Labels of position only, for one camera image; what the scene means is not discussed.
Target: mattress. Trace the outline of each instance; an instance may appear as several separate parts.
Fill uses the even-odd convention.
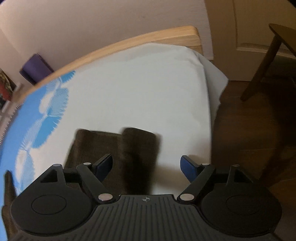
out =
[[[77,129],[135,127],[160,138],[152,194],[177,196],[189,184],[181,156],[210,162],[211,125],[226,84],[182,46],[150,43],[99,59],[26,98],[3,139],[0,172],[12,171],[19,194],[49,166],[65,163]]]

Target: wooden headboard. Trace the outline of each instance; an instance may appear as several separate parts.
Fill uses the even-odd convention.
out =
[[[43,85],[49,83],[53,79],[58,78],[59,76],[66,74],[72,70],[75,70],[80,66],[89,64],[97,59],[106,57],[110,54],[113,54],[122,50],[126,50],[138,45],[142,45],[145,43],[180,45],[180,46],[191,48],[202,54],[202,45],[201,45],[200,37],[197,29],[193,26],[169,28],[165,30],[155,31],[152,33],[142,34],[142,35],[125,39],[120,42],[100,48],[79,59],[76,59],[75,61],[67,64],[66,66],[60,68],[59,70],[55,71],[51,75],[44,78],[38,84],[30,88],[24,94],[22,94],[16,101],[19,103],[23,102],[27,95],[39,89]]]

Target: floor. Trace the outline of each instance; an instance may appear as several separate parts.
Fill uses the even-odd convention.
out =
[[[241,102],[247,85],[230,81],[221,96],[212,163],[239,164],[269,187],[283,207],[276,233],[285,241],[295,241],[296,87],[292,80],[267,80],[258,93]]]

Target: wall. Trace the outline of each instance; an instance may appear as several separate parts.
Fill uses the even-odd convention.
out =
[[[0,5],[0,29],[20,57],[39,53],[54,70],[126,38],[183,25],[198,28],[204,55],[212,59],[204,0],[6,0]]]
[[[25,60],[8,41],[2,30],[0,30],[0,68],[4,70],[14,83],[23,83],[29,86],[30,83],[18,72],[24,62]]]

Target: door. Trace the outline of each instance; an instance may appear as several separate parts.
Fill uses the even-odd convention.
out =
[[[288,0],[205,0],[214,64],[230,80],[250,81],[273,33],[269,23],[296,29],[296,8]],[[294,58],[282,45],[278,54]]]

